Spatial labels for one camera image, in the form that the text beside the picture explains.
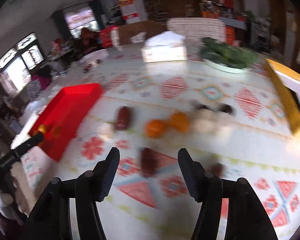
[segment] black handle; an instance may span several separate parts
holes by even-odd
[[[17,148],[10,150],[5,156],[0,159],[0,176],[7,173],[13,163],[20,161],[22,155],[27,153],[32,147],[38,145],[43,141],[43,133],[38,132],[24,143],[20,144]]]

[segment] poster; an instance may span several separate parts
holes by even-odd
[[[134,0],[118,0],[124,20],[138,17]]]
[[[72,30],[91,21],[95,21],[93,11],[90,7],[81,8],[65,14],[69,29]]]

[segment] window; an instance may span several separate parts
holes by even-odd
[[[79,38],[83,27],[99,31],[98,23],[90,7],[81,8],[65,14],[69,30],[74,38]]]
[[[35,33],[31,33],[11,48],[1,59],[0,68],[5,83],[11,83],[15,93],[31,80],[30,71],[44,60]]]
[[[15,48],[10,49],[1,59],[0,59],[0,68],[3,68],[13,57],[17,54]]]
[[[17,49],[23,49],[25,46],[29,45],[32,41],[36,40],[37,37],[34,33],[26,36],[22,41],[17,44]]]

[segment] patterned tablecloth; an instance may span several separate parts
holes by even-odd
[[[227,167],[224,178],[245,177],[278,238],[289,239],[300,225],[300,142],[291,136],[280,99],[262,68],[264,59],[260,56],[248,74],[231,74],[207,66],[198,59],[197,50],[188,48],[188,61],[144,64],[138,45],[123,51],[111,48],[110,56],[88,74],[82,73],[84,65],[73,66],[66,77],[55,80],[38,99],[36,109],[68,85],[100,82],[106,92],[83,120],[59,163],[36,148],[23,157],[29,185],[38,191],[43,177],[46,181],[55,176],[76,178],[116,146],[121,155],[119,168],[109,196],[98,203],[108,239],[189,239],[201,205],[190,197],[178,166],[178,150],[186,147],[203,166],[211,158],[218,159]],[[211,106],[233,106],[235,125],[230,138],[174,132],[158,140],[144,136],[149,119],[168,118],[175,109],[191,111],[194,99]],[[111,141],[101,140],[98,127],[114,122],[121,106],[134,108],[132,127],[117,132]],[[141,147],[160,153],[153,178],[140,175]],[[218,239],[224,237],[227,203],[224,199]],[[73,207],[74,201],[73,237],[79,239]]]

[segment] white cloth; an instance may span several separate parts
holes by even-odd
[[[132,43],[141,43],[145,42],[146,32],[140,32],[135,36],[130,37]]]
[[[184,36],[174,32],[163,32],[146,40],[145,46],[169,46],[182,43],[184,39]]]

